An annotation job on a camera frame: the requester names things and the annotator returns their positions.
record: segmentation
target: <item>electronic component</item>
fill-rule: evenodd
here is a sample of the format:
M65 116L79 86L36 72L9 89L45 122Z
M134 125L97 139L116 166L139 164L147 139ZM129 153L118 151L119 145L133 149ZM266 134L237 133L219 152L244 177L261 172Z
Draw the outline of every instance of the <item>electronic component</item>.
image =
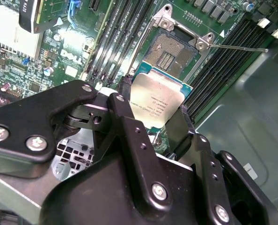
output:
M100 30L104 18L105 18L105 14L104 14L104 13L101 13L101 14L99 15L99 17L98 17L98 21L97 21L96 24L95 24L95 29L96 29L96 30Z
M78 73L78 70L76 68L73 68L71 66L66 67L65 74L72 76L72 77L76 77L77 73Z
M94 42L95 42L94 38L92 38L92 37L87 38L86 41L82 45L83 51L85 51L87 53L91 53Z
M55 41L61 41L61 35L59 35L59 34L54 34L53 39L54 39Z
M261 14L267 15L267 14L270 12L271 9L272 9L272 8L271 8L271 6L270 6L268 3L263 2L263 3L261 4L261 6L260 6L257 10L258 10Z
M196 1L194 2L194 6L196 6L196 7L201 7L201 6L203 5L204 1L205 1L205 0L196 0Z
M48 67L48 68L44 69L45 76L50 76L50 75L52 75L52 73L54 73L54 69L52 67Z
M210 17L217 19L222 12L222 8L216 6L215 9L212 11Z
M253 3L249 3L249 2L244 2L242 8L246 12L251 12L253 10L253 8L254 8L254 4Z
M197 54L196 48L160 29L144 61L178 78Z
M10 87L11 87L11 84L7 82L0 88L0 90L1 91L7 91L7 90L10 89Z
M10 89L6 91L2 91L0 87L0 97L10 101L10 102L15 102L19 99L22 99L22 96L19 92L12 91Z
M146 128L162 128L190 94L192 87L142 62L131 86L135 119Z
M257 25L260 27L260 28L265 28L268 24L270 23L270 21L266 18L263 18L261 19Z
M40 86L36 83L32 83L31 86L30 86L30 90L33 91L33 92L39 92Z
M209 0L209 1L206 2L202 11L205 12L205 13L209 13L212 10L212 8L214 7L214 5L215 5L214 2Z
M26 31L37 34L57 24L65 12L68 0L20 0L19 25Z
M0 5L0 46L37 59L43 34L30 34L19 26L18 19L17 12Z
M272 36L276 39L278 39L278 29L275 30L273 33L272 33Z
M5 58L1 58L0 59L0 65L4 66L6 64L6 59Z
M263 19L263 15L256 11L256 12L254 12L254 13L252 14L251 19L252 19L254 22L257 23L257 22L259 22L261 19Z
M30 62L30 58L28 57L28 58L23 59L22 64L24 66L26 66L29 62Z
M278 22L278 12L275 11L273 12L270 16L269 16L269 20L273 23L277 23Z
M100 0L90 0L88 8L95 12L99 7L100 2Z
M230 17L230 14L228 12L222 13L221 17L218 19L219 23L225 23L227 19Z
M51 66L51 61L50 60L44 61L44 66L45 67L50 67Z
M57 58L57 54L52 51L45 52L44 55L46 55L47 57L49 57L53 60L55 60Z

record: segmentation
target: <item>black plastic bracket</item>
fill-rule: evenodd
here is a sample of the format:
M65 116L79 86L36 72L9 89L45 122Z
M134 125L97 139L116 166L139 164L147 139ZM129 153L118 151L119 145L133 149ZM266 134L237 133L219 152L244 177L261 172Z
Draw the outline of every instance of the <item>black plastic bracket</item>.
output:
M185 153L191 160L196 177L194 189L199 223L234 224L220 163L213 156L209 141L195 132L185 106L180 106L166 123L166 132L176 160ZM217 207L222 207L227 213L227 219L224 221L218 216Z
M113 93L107 103L112 126L94 161L121 149L136 208L148 219L159 219L171 209L172 196L145 127L134 119L130 104L123 96ZM153 184L164 187L165 199L159 200L154 195Z
M75 106L91 103L96 95L87 83L73 81L1 107L0 127L9 136L0 141L0 173L24 178L43 175L55 155L55 134L64 118ZM44 150L26 146L33 136L47 142Z
M188 116L187 108L181 105L165 125L170 153L175 153L178 161L191 146L191 138L195 129Z
M233 213L243 225L278 225L278 210L229 152L216 155L223 167Z

